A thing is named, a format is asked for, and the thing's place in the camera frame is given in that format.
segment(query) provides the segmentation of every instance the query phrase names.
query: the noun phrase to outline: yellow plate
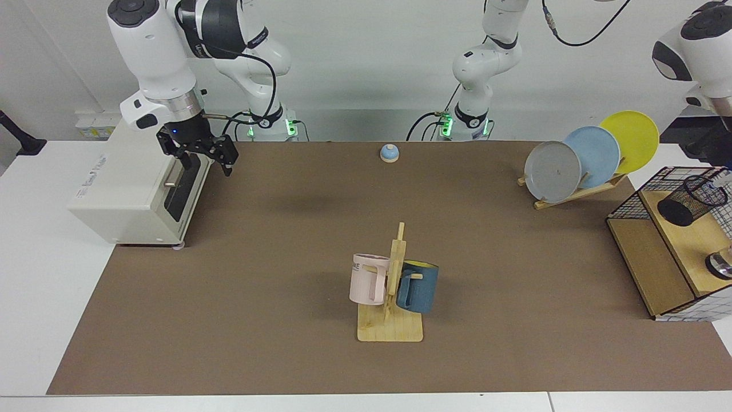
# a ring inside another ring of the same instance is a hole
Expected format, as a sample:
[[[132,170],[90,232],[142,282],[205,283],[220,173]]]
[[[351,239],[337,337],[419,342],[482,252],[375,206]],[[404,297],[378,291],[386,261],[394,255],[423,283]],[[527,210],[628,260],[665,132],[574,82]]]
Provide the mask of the yellow plate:
[[[656,154],[659,134],[656,123],[639,111],[619,111],[600,123],[600,127],[615,136],[623,160],[617,173],[635,172]]]

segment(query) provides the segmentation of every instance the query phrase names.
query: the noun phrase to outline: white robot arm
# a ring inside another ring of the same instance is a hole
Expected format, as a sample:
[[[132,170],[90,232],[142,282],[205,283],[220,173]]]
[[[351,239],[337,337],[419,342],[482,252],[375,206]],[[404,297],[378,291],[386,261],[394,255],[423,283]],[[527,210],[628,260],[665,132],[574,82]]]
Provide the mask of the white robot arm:
[[[189,56],[213,59],[242,88],[255,133],[288,135],[275,77],[289,71],[291,58],[269,38],[253,0],[113,0],[107,15],[140,85],[120,104],[122,116],[134,129],[158,128],[165,154],[182,160],[186,152],[204,154],[227,175],[238,157],[229,136],[211,133]],[[259,75],[271,76],[272,85],[255,82]]]
[[[460,97],[449,108],[450,140],[487,137],[485,130],[493,91],[488,80],[514,67],[521,59],[518,25],[529,0],[490,0],[483,15],[486,42],[461,53],[452,63],[452,72],[461,84]]]
[[[687,102],[712,110],[732,131],[732,6],[710,1],[664,34],[653,61],[666,78],[696,81]]]

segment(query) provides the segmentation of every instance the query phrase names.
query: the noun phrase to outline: brown table mat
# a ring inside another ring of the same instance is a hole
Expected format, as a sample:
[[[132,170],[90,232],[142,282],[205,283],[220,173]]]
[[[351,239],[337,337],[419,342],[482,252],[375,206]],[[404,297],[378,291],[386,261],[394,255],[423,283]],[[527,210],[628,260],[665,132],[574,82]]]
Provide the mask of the brown table mat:
[[[535,211],[535,143],[240,144],[187,247],[117,247],[49,394],[732,389],[709,323],[656,323],[605,226],[617,189]],[[425,340],[356,340],[351,255],[440,266]]]

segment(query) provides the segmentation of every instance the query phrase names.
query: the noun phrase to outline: mug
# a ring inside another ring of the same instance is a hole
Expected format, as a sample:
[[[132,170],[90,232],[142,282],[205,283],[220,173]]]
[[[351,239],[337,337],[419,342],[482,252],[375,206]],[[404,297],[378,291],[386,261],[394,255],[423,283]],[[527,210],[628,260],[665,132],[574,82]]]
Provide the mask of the mug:
[[[349,298],[361,305],[382,305],[386,296],[386,272],[389,258],[357,253],[351,270]]]
[[[429,313],[437,287],[439,268],[431,263],[405,260],[397,306],[410,312]]]

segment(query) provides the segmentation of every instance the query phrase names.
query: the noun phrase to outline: black mesh cup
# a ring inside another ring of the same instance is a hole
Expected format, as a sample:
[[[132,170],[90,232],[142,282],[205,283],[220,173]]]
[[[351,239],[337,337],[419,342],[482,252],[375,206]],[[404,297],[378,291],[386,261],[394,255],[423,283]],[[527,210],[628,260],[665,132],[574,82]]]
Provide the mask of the black mesh cup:
[[[703,176],[690,176],[658,202],[658,212],[676,226],[689,226],[715,207],[726,205],[727,192]]]

